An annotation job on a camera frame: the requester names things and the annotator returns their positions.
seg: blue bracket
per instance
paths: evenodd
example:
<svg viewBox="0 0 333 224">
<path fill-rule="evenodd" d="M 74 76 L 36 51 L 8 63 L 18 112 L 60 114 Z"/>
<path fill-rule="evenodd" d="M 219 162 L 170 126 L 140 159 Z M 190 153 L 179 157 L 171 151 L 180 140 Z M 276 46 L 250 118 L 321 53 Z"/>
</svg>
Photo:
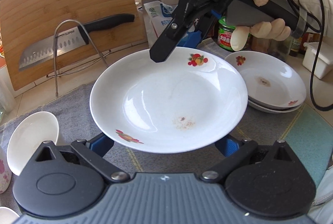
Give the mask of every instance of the blue bracket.
<svg viewBox="0 0 333 224">
<path fill-rule="evenodd" d="M 86 142 L 86 147 L 91 151 L 103 157 L 114 145 L 114 140 L 107 137 L 104 133 L 100 133 L 96 137 Z"/>
<path fill-rule="evenodd" d="M 215 142 L 215 147 L 225 157 L 231 156 L 234 152 L 238 151 L 242 145 L 243 143 L 241 141 L 229 134 Z"/>
</svg>

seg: glass jar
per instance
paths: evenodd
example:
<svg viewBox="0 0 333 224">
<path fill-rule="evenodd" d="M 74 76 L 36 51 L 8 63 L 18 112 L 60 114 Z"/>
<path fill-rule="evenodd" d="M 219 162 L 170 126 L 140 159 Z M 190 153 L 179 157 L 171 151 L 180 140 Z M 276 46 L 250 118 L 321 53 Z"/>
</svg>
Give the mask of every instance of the glass jar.
<svg viewBox="0 0 333 224">
<path fill-rule="evenodd" d="M 289 36 L 284 41 L 276 41 L 276 40 L 272 39 L 270 41 L 270 45 L 269 45 L 267 53 L 269 55 L 272 55 L 272 56 L 280 59 L 281 61 L 285 62 L 289 55 L 291 44 L 292 44 L 293 40 L 294 40 L 294 38 L 291 36 Z"/>
<path fill-rule="evenodd" d="M 231 34 L 235 30 L 235 26 L 228 26 L 225 23 L 225 17 L 222 17 L 219 20 L 219 33 L 217 35 L 217 43 L 220 47 L 234 52 L 230 45 Z M 249 47 L 251 40 L 251 34 L 248 35 L 246 44 L 242 50 L 245 50 Z"/>
<path fill-rule="evenodd" d="M 252 38 L 252 43 L 251 43 L 251 49 L 253 51 L 258 51 L 262 53 L 268 53 L 269 45 L 270 45 L 271 39 L 265 39 L 265 38 L 257 38 L 254 37 Z"/>
</svg>

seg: white plate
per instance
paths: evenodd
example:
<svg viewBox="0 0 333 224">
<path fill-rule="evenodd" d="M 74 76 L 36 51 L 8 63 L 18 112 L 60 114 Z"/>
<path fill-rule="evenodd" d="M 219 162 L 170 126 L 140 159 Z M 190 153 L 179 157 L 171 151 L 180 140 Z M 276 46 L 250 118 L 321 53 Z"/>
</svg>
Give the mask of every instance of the white plate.
<svg viewBox="0 0 333 224">
<path fill-rule="evenodd" d="M 262 107 L 254 102 L 252 102 L 251 100 L 249 100 L 249 106 L 252 107 L 252 108 L 255 108 L 257 110 L 260 110 L 260 111 L 263 111 L 263 112 L 266 112 L 266 113 L 272 113 L 272 114 L 278 114 L 278 113 L 289 113 L 289 112 L 293 112 L 295 110 L 298 110 L 301 105 L 298 105 L 296 107 L 293 107 L 293 108 L 288 108 L 288 109 L 284 109 L 284 110 L 275 110 L 275 109 L 269 109 L 269 108 L 265 108 L 265 107 Z"/>
<path fill-rule="evenodd" d="M 8 207 L 0 207 L 0 224 L 12 224 L 19 215 Z"/>
<path fill-rule="evenodd" d="M 26 117 L 14 130 L 7 148 L 7 161 L 10 170 L 20 175 L 39 145 L 51 140 L 56 145 L 64 145 L 59 133 L 57 118 L 50 112 L 40 111 Z"/>
<path fill-rule="evenodd" d="M 286 63 L 265 53 L 239 51 L 225 60 L 245 80 L 249 98 L 270 109 L 299 106 L 306 98 L 300 76 Z"/>
<path fill-rule="evenodd" d="M 152 153 L 212 144 L 238 124 L 246 106 L 246 85 L 235 68 L 187 47 L 176 47 L 163 63 L 153 62 L 149 50 L 128 55 L 102 73 L 90 95 L 101 131 Z"/>
</svg>

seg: green jar lid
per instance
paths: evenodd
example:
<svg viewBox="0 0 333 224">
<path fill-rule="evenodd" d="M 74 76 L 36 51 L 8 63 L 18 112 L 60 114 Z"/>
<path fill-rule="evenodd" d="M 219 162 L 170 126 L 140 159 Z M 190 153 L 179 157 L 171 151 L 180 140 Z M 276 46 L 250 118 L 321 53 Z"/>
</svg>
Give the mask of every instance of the green jar lid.
<svg viewBox="0 0 333 224">
<path fill-rule="evenodd" d="M 219 23 L 227 28 L 230 28 L 230 29 L 235 29 L 236 27 L 235 26 L 228 26 L 226 23 L 225 23 L 225 16 L 221 17 L 221 19 L 219 19 Z"/>
</svg>

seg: black knife handle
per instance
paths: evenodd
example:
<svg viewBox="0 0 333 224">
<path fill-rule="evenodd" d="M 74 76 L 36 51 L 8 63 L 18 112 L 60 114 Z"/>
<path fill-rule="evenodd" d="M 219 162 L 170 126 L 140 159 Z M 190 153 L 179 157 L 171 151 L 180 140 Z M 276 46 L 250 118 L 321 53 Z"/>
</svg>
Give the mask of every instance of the black knife handle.
<svg viewBox="0 0 333 224">
<path fill-rule="evenodd" d="M 117 14 L 113 16 L 103 17 L 88 23 L 83 24 L 88 33 L 93 31 L 108 30 L 120 24 L 134 22 L 135 15 L 133 14 Z M 88 37 L 81 26 L 78 26 L 79 32 L 86 44 L 89 43 Z"/>
</svg>

